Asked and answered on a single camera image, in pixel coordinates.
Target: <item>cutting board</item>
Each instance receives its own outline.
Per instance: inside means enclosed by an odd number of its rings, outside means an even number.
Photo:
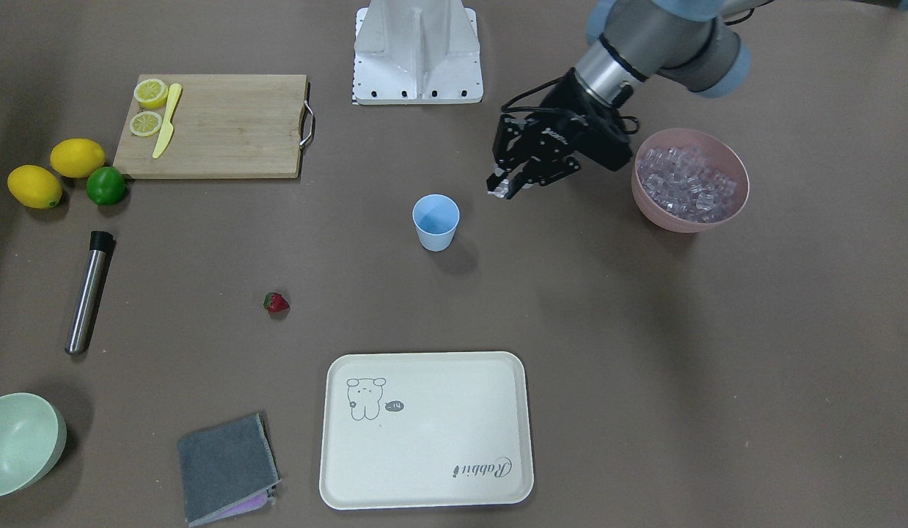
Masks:
[[[145,110],[132,98],[113,165],[126,177],[197,178],[297,177],[306,75],[143,74],[138,81],[180,83],[169,146],[151,153],[158,134],[138,137],[128,129]],[[161,116],[164,107],[158,108]]]

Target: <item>gray cloth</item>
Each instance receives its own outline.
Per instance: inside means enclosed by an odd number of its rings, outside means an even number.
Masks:
[[[280,481],[259,414],[190,433],[177,451],[190,526],[262,507]]]

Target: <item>brown table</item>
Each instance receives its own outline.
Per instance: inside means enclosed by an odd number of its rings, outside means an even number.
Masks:
[[[742,155],[752,197],[698,236],[639,213],[629,165],[487,197],[498,107],[585,50],[588,0],[487,2],[480,104],[350,104],[359,2],[0,2],[0,395],[71,441],[0,527],[183,526],[175,444],[262,411],[279,501],[236,526],[908,527],[908,13],[777,3],[742,88],[654,78],[625,110]],[[139,73],[306,73],[300,180],[85,183],[25,210],[7,173],[68,137],[114,157]],[[411,205],[463,220],[421,250]],[[89,350],[64,348],[89,231],[118,241]],[[270,290],[285,318],[260,307]],[[515,507],[339,513],[323,385],[351,352],[512,351],[535,489]]]

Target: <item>white tray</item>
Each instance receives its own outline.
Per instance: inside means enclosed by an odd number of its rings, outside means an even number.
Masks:
[[[330,365],[329,507],[515,504],[532,485],[525,371],[510,352],[351,354]]]

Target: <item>yellow knife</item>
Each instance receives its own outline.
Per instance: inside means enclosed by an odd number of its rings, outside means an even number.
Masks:
[[[158,135],[158,144],[155,144],[155,152],[151,154],[153,159],[160,158],[164,153],[166,146],[173,137],[173,124],[170,124],[170,118],[173,117],[173,111],[177,109],[177,101],[180,100],[180,92],[183,87],[177,83],[170,84],[166,91],[166,108],[164,109],[164,122],[161,124],[161,131]]]

